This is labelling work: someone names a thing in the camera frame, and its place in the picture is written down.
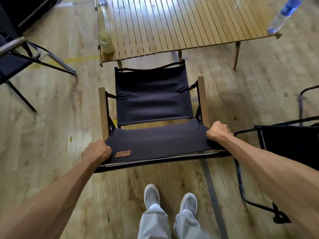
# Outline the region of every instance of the person's leg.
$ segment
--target person's leg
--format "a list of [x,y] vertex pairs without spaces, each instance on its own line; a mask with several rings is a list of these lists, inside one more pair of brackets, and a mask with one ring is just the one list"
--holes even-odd
[[147,211],[141,218],[138,239],[171,239],[167,214],[160,206],[160,195],[156,185],[146,186],[144,202]]
[[192,193],[187,193],[181,201],[180,212],[176,216],[174,234],[178,239],[208,239],[195,219],[197,199]]

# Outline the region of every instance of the table top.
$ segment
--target table top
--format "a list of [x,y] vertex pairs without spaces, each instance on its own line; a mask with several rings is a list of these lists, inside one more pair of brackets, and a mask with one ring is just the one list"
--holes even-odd
[[115,52],[100,63],[269,37],[273,15],[260,0],[107,0],[96,5],[99,31]]

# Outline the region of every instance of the person's right hand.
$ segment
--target person's right hand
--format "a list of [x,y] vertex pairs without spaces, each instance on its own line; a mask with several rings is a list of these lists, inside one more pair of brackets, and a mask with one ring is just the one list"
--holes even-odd
[[206,132],[206,136],[209,140],[217,141],[219,138],[225,135],[233,136],[226,124],[222,124],[220,121],[214,122],[212,127]]
[[82,160],[102,163],[112,155],[112,149],[101,139],[91,142],[81,153]]

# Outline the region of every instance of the foot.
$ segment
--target foot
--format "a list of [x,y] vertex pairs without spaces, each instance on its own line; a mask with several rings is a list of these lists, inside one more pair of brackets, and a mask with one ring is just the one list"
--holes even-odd
[[146,185],[144,190],[144,203],[147,210],[153,204],[160,204],[160,194],[156,185],[154,184]]
[[193,193],[186,193],[181,200],[180,213],[182,210],[189,209],[193,215],[197,212],[197,199]]

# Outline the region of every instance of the gray shoe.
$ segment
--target gray shoe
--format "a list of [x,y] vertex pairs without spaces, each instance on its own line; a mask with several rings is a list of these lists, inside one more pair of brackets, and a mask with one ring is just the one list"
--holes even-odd
[[193,193],[186,193],[181,200],[180,213],[184,209],[189,209],[193,215],[196,215],[197,212],[197,199]]
[[156,185],[154,184],[146,185],[144,190],[144,203],[145,203],[146,209],[149,209],[149,207],[153,204],[160,204],[160,194]]

